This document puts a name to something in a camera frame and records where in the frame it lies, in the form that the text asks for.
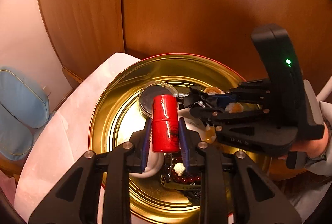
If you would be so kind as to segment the person's right hand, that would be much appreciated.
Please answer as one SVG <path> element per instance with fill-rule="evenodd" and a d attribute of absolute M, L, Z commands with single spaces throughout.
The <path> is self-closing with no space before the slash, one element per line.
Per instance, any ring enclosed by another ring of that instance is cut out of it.
<path fill-rule="evenodd" d="M 323 138 L 319 140 L 298 141 L 293 144 L 291 152 L 304 152 L 309 158 L 317 158 L 324 153 L 329 143 L 329 130 L 324 124 Z"/>

